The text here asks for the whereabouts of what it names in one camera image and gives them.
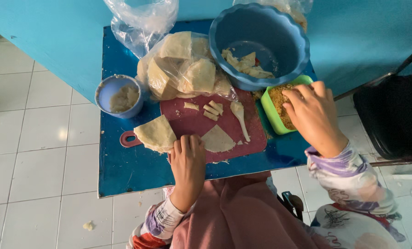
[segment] blue bowl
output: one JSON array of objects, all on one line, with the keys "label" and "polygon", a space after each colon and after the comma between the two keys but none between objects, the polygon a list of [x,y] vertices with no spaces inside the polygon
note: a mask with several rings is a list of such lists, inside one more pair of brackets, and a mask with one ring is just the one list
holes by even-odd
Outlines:
[{"label": "blue bowl", "polygon": [[[109,103],[109,100],[111,99],[112,95],[117,93],[120,88],[125,85],[131,85],[132,87],[135,87],[135,89],[138,89],[139,96],[137,103],[135,103],[135,105],[132,106],[129,110],[122,113],[110,112],[111,105]],[[140,85],[134,78],[123,74],[110,76],[104,79],[98,85],[97,90],[95,91],[95,103],[97,104],[98,108],[100,108],[100,110],[104,111],[105,113],[119,118],[131,118],[133,116],[136,116],[143,107],[143,101],[143,91]]]},{"label": "blue bowl", "polygon": [[[212,56],[229,76],[232,85],[245,91],[278,86],[298,77],[309,58],[309,40],[303,28],[289,14],[258,3],[236,4],[215,18],[209,30]],[[221,56],[226,48],[234,57],[252,52],[273,79],[258,79],[238,72]]]}]

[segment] black chair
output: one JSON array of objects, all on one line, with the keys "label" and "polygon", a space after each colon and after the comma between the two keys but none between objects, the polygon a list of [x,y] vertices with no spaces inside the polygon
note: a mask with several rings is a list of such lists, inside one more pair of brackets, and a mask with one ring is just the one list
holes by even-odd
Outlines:
[{"label": "black chair", "polygon": [[384,159],[393,160],[386,165],[412,163],[412,75],[398,76],[411,62],[412,55],[394,72],[335,98],[354,93],[356,110],[373,146]]}]

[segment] blue wall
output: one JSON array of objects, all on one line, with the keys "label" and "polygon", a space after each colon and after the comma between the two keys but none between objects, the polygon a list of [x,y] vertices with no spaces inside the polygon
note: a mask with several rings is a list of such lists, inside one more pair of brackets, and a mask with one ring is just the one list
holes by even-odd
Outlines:
[{"label": "blue wall", "polygon": [[[214,18],[230,6],[231,0],[180,0],[178,19]],[[1,0],[0,34],[93,101],[102,27],[111,17],[102,0]],[[308,21],[315,71],[335,93],[412,52],[412,0],[316,0]]]}]

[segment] sleeve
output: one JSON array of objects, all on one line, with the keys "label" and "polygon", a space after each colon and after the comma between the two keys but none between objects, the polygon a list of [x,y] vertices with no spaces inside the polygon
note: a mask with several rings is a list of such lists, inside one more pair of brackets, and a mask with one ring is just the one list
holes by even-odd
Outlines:
[{"label": "sleeve", "polygon": [[146,212],[144,223],[132,232],[126,249],[150,249],[169,245],[183,216],[170,198],[153,205]]},{"label": "sleeve", "polygon": [[333,158],[320,156],[313,147],[305,154],[310,176],[319,181],[336,203],[352,211],[373,215],[397,212],[392,192],[383,188],[375,170],[350,142]]}]

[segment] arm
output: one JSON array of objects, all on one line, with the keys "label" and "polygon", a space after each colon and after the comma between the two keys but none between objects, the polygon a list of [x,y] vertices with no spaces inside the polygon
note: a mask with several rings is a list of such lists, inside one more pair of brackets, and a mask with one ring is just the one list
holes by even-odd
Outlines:
[{"label": "arm", "polygon": [[206,155],[200,136],[182,136],[170,152],[174,191],[165,201],[149,208],[145,222],[129,237],[127,249],[169,245],[176,227],[203,190]]},{"label": "arm", "polygon": [[172,235],[184,214],[170,198],[153,205],[146,212],[145,222],[140,224],[129,237],[127,249],[159,248],[172,241]]},{"label": "arm", "polygon": [[312,147],[306,150],[310,176],[335,202],[352,211],[375,215],[395,213],[392,193],[381,186],[370,164],[338,128],[333,94],[323,82],[285,90],[284,104],[292,123]]}]

